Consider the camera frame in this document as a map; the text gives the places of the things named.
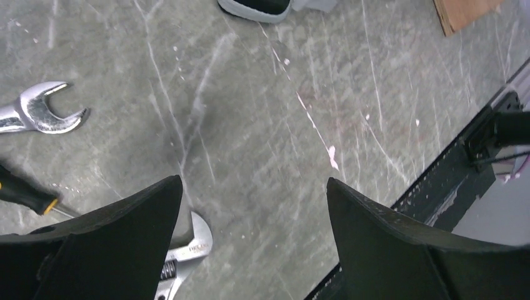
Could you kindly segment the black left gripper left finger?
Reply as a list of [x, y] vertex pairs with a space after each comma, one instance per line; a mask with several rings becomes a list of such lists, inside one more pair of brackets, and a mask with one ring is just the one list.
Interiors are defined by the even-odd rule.
[[169, 176], [74, 219], [1, 236], [1, 298], [154, 299], [182, 196], [181, 178]]

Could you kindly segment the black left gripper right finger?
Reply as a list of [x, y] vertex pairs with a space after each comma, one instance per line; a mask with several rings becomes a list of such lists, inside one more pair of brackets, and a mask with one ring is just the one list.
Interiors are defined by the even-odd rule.
[[326, 196], [348, 299], [529, 298], [529, 246], [427, 226], [333, 177]]

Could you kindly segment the black grey zippered case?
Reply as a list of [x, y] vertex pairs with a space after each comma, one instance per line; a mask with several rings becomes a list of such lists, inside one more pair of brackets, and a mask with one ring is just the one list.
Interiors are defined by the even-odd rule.
[[276, 24], [287, 18], [291, 10], [312, 9], [328, 13], [337, 0], [218, 0], [217, 4], [227, 14], [256, 21]]

